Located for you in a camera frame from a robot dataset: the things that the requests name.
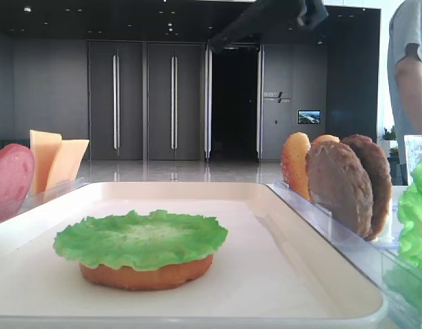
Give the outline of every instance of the cheese slice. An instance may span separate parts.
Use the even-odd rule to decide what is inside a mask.
[[[88,145],[89,141],[85,139],[61,142],[60,149],[49,170],[46,190],[76,179]]]
[[[31,151],[35,159],[34,179],[32,180],[31,193],[42,193],[46,190],[49,171],[55,155],[61,147],[60,134],[50,132],[30,131]]]

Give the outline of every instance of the floor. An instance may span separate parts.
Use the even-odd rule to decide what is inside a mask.
[[[200,161],[85,161],[79,178],[86,182],[258,182],[282,178],[279,163]]]

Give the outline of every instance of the bottom bun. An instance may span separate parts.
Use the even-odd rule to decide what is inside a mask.
[[[156,271],[135,271],[131,267],[111,269],[100,265],[90,269],[80,264],[82,276],[95,284],[131,291],[154,291],[177,288],[203,276],[212,265],[213,255],[189,263],[167,265]]]

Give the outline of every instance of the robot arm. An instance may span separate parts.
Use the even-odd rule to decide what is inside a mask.
[[[328,17],[322,0],[257,0],[223,32],[210,41],[214,52],[250,34],[263,33],[279,20],[294,20],[303,29],[314,29]]]

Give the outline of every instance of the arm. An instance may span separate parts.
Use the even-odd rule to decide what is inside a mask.
[[[406,115],[417,134],[422,134],[422,61],[418,45],[406,47],[405,58],[395,66],[395,79]]]

